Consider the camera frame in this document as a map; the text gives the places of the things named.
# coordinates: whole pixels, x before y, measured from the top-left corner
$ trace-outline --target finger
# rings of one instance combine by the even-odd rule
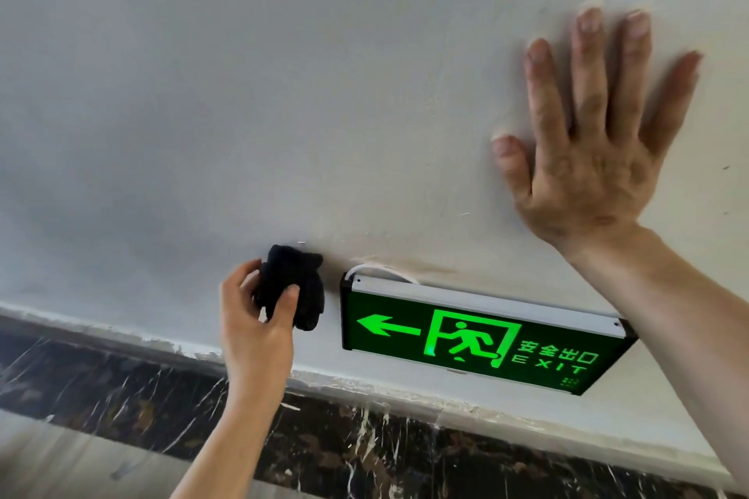
[[[492,142],[494,162],[502,171],[505,183],[515,199],[523,203],[530,198],[530,169],[523,144],[514,136],[505,135]]]
[[[276,309],[273,312],[270,324],[291,331],[294,327],[294,315],[296,314],[296,303],[298,301],[299,286],[292,284],[283,291],[279,301],[276,302]]]
[[[242,291],[240,287],[248,275],[260,268],[261,260],[244,262],[236,267],[221,283],[221,307],[224,311],[241,309]]]
[[[582,138],[596,138],[605,133],[608,103],[605,46],[603,13],[601,9],[588,9],[577,17],[572,32],[575,134]]]
[[[569,137],[565,123],[562,98],[557,87],[557,70],[551,47],[544,39],[535,40],[528,47],[525,60],[525,79],[533,134],[538,151],[548,154],[567,146]]]
[[[252,295],[257,289],[257,285],[260,283],[260,273],[258,272],[255,276],[250,277],[249,280],[242,286],[242,302],[247,309],[247,312],[256,319],[260,318],[260,309],[257,308],[255,302],[252,301]]]
[[[650,16],[641,10],[627,17],[622,30],[619,80],[609,114],[609,137],[614,143],[637,138],[645,109],[645,85],[652,53]]]
[[[698,84],[702,59],[699,52],[688,53],[679,59],[666,80],[655,116],[640,130],[641,141],[657,160],[663,160],[684,124]]]

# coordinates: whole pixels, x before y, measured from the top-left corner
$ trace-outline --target arrow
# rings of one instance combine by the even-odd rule
[[[372,334],[375,334],[376,336],[390,337],[390,334],[388,334],[386,330],[398,331],[401,334],[409,334],[412,336],[421,335],[421,330],[419,330],[417,327],[408,327],[407,325],[386,324],[385,322],[389,319],[392,319],[391,315],[372,314],[372,315],[368,315],[366,318],[361,318],[361,320],[357,320],[357,322],[359,322],[361,325],[366,327]]]

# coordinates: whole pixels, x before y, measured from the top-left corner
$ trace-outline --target hand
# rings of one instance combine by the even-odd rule
[[[688,53],[672,69],[655,116],[642,124],[650,16],[633,12],[619,40],[619,76],[609,96],[600,9],[577,18],[572,33],[572,101],[567,129],[548,42],[528,48],[525,75],[536,168],[514,136],[493,141],[496,163],[515,207],[539,238],[562,255],[596,241],[624,238],[650,201],[666,152],[684,122],[702,55]]]
[[[294,360],[294,327],[299,286],[289,286],[276,304],[273,319],[260,321],[252,302],[260,259],[239,265],[221,284],[221,336],[229,374],[227,409],[260,407],[273,417],[281,403]]]

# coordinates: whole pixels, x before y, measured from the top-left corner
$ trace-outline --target wall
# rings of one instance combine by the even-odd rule
[[[0,301],[215,347],[220,279],[304,241],[610,312],[522,227],[488,153],[529,136],[525,44],[563,41],[590,2],[654,12],[654,79],[707,52],[644,220],[749,297],[747,0],[0,0]],[[296,335],[299,371],[715,461],[642,347],[576,398],[343,354],[337,304]]]

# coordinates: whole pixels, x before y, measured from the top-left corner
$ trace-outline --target gray floor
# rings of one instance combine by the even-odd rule
[[[3,499],[168,499],[190,464],[0,411]],[[249,499],[314,499],[254,482]]]

